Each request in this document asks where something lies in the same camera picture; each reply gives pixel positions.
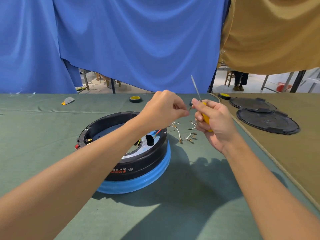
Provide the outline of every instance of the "wooden stool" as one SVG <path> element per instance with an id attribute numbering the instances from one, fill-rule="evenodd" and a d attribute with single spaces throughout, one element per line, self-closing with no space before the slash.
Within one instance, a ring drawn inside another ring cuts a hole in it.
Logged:
<path id="1" fill-rule="evenodd" d="M 231 83 L 232 78 L 235 78 L 235 75 L 233 74 L 233 72 L 232 71 L 227 71 L 227 73 L 226 73 L 226 82 L 224 83 L 224 85 L 226 85 L 227 81 L 229 81 L 228 87 L 230 87 L 230 83 Z"/>
<path id="2" fill-rule="evenodd" d="M 104 76 L 104 75 L 101 75 L 101 74 L 99 74 L 98 72 L 95 72 L 95 74 L 96 74 L 96 76 L 97 76 L 97 81 L 100 81 L 100 80 L 101 80 L 101 77 L 103 77 L 104 80 L 106 81 L 106 85 L 109 86 L 109 82 L 110 82 L 110 78 L 109 78 L 109 77 L 106 77 L 106 76 Z M 115 83 L 118 82 L 119 88 L 121 88 L 121 82 L 118 81 L 118 80 L 114 80 L 114 81 L 115 81 Z"/>

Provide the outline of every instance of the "forearm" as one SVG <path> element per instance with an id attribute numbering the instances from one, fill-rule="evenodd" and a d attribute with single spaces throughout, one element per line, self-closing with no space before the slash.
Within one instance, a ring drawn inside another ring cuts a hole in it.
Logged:
<path id="1" fill-rule="evenodd" d="M 224 151 L 264 239 L 319 239 L 320 223 L 255 156 L 242 137 Z"/>
<path id="2" fill-rule="evenodd" d="M 132 119 L 6 194 L 0 199 L 0 239 L 54 239 L 148 132 Z"/>

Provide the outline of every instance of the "black pants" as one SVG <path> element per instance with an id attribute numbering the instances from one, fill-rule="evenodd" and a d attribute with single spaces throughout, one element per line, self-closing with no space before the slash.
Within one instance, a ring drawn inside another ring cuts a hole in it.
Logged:
<path id="1" fill-rule="evenodd" d="M 247 81 L 248 81 L 248 73 L 244 73 L 244 72 L 237 72 L 237 71 L 232 71 L 233 74 L 235 75 L 235 79 L 234 79 L 234 86 L 244 86 L 247 85 Z"/>

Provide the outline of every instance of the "red object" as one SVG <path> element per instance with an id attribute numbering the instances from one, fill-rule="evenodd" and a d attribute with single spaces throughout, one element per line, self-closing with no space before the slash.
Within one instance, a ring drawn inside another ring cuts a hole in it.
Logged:
<path id="1" fill-rule="evenodd" d="M 277 92 L 282 92 L 284 87 L 285 87 L 285 84 L 283 82 L 278 82 Z M 292 88 L 292 85 L 288 85 L 286 91 L 290 88 Z"/>

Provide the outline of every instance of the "person's left hand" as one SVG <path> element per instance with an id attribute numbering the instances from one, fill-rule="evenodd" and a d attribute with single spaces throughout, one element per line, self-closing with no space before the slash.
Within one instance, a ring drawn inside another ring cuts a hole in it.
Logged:
<path id="1" fill-rule="evenodd" d="M 181 97 L 164 90 L 156 92 L 137 119 L 148 124 L 150 131 L 167 128 L 175 120 L 189 115 Z"/>

